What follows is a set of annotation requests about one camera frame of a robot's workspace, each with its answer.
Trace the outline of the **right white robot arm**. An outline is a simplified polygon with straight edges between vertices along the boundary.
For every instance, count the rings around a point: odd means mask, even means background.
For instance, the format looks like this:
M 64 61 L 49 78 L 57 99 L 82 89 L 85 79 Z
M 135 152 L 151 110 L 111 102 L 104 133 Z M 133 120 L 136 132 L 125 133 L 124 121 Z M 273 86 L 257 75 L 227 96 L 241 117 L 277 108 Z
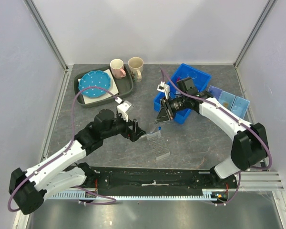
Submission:
M 209 92 L 181 95 L 173 99 L 163 97 L 160 103 L 157 122 L 171 121 L 177 112 L 191 109 L 216 124 L 233 141 L 230 156 L 210 169 L 212 173 L 208 180 L 211 186 L 221 187 L 230 175 L 245 171 L 268 157 L 265 127 L 260 123 L 253 125 L 239 118 L 221 105 Z

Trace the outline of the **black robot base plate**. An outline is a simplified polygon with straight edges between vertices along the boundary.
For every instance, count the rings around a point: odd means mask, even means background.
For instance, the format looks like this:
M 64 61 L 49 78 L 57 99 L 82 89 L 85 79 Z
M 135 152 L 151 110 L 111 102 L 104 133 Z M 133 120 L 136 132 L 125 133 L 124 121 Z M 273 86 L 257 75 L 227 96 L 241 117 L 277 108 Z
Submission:
M 81 187 L 104 196 L 199 195 L 203 189 L 236 188 L 231 175 L 219 180 L 208 170 L 91 167 Z

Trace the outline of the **blue cap test tube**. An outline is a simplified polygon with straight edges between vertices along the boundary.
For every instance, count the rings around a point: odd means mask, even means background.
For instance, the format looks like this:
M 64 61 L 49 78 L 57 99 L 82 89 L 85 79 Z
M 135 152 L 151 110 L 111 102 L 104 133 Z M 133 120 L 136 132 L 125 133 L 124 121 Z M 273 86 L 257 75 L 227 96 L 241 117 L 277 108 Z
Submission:
M 161 129 L 162 129 L 162 128 L 159 126 L 159 127 L 158 127 L 158 137 L 159 137 L 159 138 L 161 138 L 161 137 L 162 137 Z
M 153 122 L 150 123 L 150 134 L 155 131 L 155 129 L 158 127 L 158 120 L 155 119 Z
M 140 139 L 143 139 L 143 138 L 150 139 L 151 137 L 153 137 L 153 134 L 149 133 L 149 134 L 145 134 L 141 136 Z

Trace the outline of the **clear test tube rack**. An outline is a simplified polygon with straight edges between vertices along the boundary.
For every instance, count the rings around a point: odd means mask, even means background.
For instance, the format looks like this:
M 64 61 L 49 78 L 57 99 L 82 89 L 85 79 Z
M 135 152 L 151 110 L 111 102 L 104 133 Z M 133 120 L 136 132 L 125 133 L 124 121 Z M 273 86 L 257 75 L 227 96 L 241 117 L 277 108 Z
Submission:
M 163 136 L 161 138 L 158 137 L 158 132 L 154 132 L 153 137 L 147 139 L 147 141 L 155 155 L 156 161 L 162 160 L 171 154 Z

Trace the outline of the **clear glass pipette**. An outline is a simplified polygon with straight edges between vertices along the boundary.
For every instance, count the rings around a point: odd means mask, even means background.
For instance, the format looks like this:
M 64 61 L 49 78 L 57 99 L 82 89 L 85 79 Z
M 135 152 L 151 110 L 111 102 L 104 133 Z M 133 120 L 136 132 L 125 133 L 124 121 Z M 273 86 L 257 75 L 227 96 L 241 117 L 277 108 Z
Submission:
M 231 111 L 235 115 L 240 116 L 242 114 L 243 110 L 244 110 L 244 103 L 243 103 L 243 101 L 239 100 L 239 99 L 235 100 L 235 102 L 234 102 L 234 104 L 233 104 L 233 106 L 231 108 Z

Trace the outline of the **clear glass beaker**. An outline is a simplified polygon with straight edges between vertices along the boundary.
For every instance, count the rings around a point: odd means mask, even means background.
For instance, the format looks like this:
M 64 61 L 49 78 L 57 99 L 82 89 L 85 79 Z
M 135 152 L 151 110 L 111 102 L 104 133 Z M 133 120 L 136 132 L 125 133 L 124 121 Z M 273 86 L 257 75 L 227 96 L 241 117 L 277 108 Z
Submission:
M 196 72 L 191 71 L 191 72 L 188 73 L 188 77 L 192 78 L 193 80 L 196 80 L 198 75 L 197 75 Z

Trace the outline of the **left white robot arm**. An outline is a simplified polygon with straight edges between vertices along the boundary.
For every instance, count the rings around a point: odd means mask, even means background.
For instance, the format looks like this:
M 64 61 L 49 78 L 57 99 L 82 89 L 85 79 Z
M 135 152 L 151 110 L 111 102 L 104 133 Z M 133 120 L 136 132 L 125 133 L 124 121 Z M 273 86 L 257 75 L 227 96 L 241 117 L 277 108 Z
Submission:
M 88 166 L 66 168 L 103 145 L 104 139 L 121 135 L 132 142 L 146 132 L 136 119 L 122 111 L 103 109 L 58 152 L 26 170 L 15 169 L 10 176 L 8 210 L 28 215 L 52 195 L 69 187 L 91 187 L 95 176 Z

